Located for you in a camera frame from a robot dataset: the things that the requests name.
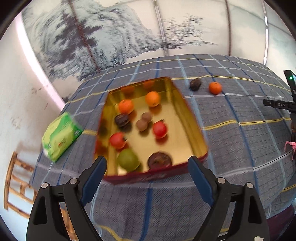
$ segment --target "blue gripper pad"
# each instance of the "blue gripper pad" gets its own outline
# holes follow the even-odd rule
[[[204,202],[206,202],[207,204],[209,204],[210,206],[213,206],[214,204],[214,198],[213,198],[213,189],[212,189],[212,185],[215,185],[212,181],[214,180],[210,180],[212,182],[212,185],[209,183],[209,181],[207,180],[207,178],[205,177],[206,173],[203,173],[201,168],[203,169],[203,171],[210,171],[206,168],[204,168],[202,166],[201,163],[199,163],[199,165],[201,165],[201,167],[199,167],[199,165],[196,163],[199,162],[199,160],[197,159],[197,157],[192,156],[188,159],[188,170],[189,173],[191,175],[191,178],[194,181],[195,186],[198,189],[198,192],[200,193],[202,200]]]
[[[80,175],[82,179],[85,175],[89,175],[89,178],[85,180],[85,183],[82,187],[82,197],[80,199],[80,203],[83,207],[92,201],[106,170],[107,160],[103,156],[99,156],[92,166],[89,169],[85,169]]]

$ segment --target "green fruit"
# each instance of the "green fruit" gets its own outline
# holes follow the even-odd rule
[[[132,172],[140,165],[139,159],[131,149],[122,150],[118,157],[117,163],[127,172]]]

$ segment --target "painted mountain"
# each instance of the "painted mountain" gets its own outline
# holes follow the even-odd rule
[[[93,0],[62,1],[37,16],[28,5],[22,16],[32,48],[51,82],[68,76],[80,81],[161,48],[160,39],[126,4],[103,7]]]

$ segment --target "plaid tablecloth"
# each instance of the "plaid tablecloth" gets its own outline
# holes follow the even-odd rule
[[[222,55],[180,55],[149,59],[106,69],[85,80],[64,111],[85,131],[52,163],[40,154],[31,184],[64,184],[91,166],[101,110],[111,89],[156,77],[170,77],[194,112],[209,152],[205,166],[230,183],[252,182],[268,218],[295,198],[295,163],[290,118],[286,110],[263,106],[263,99],[292,101],[289,87],[263,64]],[[201,78],[198,92],[188,88]],[[218,81],[220,95],[208,92]],[[223,230],[230,224],[233,205]],[[102,181],[86,211],[103,240],[190,240],[210,207],[203,203],[189,174],[149,183],[112,185]]]

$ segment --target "tray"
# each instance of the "tray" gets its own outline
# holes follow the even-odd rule
[[[157,107],[150,108],[145,102],[145,95],[150,91],[156,91],[161,96]],[[119,114],[118,103],[123,99],[131,99],[134,103],[134,111],[129,114],[131,126],[124,133],[128,139],[127,147],[132,148],[141,162],[139,168],[130,173],[117,164],[119,152],[109,144],[110,136],[122,131],[116,126],[114,118]],[[136,128],[136,121],[147,111],[153,114],[152,123],[164,119],[167,124],[168,134],[163,139],[155,140],[151,126],[144,132]],[[149,170],[147,160],[158,151],[171,156],[172,166]],[[99,122],[95,158],[99,155],[108,161],[104,180],[113,184],[133,183],[187,173],[188,158],[195,155],[203,161],[207,156],[207,146],[195,116],[180,92],[170,78],[162,77],[109,92]]]

